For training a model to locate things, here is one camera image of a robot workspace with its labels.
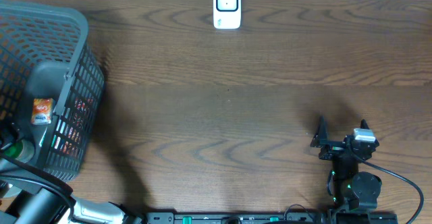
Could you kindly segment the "red Top candy bar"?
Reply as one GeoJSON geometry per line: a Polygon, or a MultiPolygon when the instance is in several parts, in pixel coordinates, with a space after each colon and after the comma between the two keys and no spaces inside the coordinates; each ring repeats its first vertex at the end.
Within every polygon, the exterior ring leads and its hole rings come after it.
{"type": "Polygon", "coordinates": [[[76,98],[74,101],[74,110],[67,108],[67,111],[63,116],[67,121],[59,121],[57,125],[58,135],[54,135],[51,146],[54,149],[60,150],[61,152],[78,157],[80,154],[80,147],[83,145],[83,139],[80,134],[84,130],[85,116],[90,114],[90,109],[94,99],[89,98],[85,101],[76,98]]]}

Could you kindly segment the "orange juice carton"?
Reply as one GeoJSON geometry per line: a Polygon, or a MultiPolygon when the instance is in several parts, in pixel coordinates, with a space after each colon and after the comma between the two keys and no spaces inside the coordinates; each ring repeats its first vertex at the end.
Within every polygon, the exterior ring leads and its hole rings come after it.
{"type": "Polygon", "coordinates": [[[53,99],[34,99],[32,106],[31,124],[47,125],[52,121],[53,108],[55,101],[53,99]]]}

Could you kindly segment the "green lidded jar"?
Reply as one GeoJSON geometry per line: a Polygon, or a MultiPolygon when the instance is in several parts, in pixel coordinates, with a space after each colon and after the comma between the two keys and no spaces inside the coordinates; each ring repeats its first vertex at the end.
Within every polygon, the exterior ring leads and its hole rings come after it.
{"type": "Polygon", "coordinates": [[[33,158],[35,147],[32,142],[23,139],[10,146],[4,154],[23,163],[27,163],[33,158]]]}

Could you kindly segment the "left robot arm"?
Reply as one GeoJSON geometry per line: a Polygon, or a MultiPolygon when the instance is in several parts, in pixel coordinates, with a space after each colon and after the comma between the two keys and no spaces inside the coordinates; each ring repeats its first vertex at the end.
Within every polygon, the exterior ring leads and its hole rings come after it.
{"type": "Polygon", "coordinates": [[[1,181],[21,189],[1,212],[2,223],[147,222],[144,215],[133,213],[122,205],[76,198],[65,182],[5,154],[1,154],[1,181]]]}

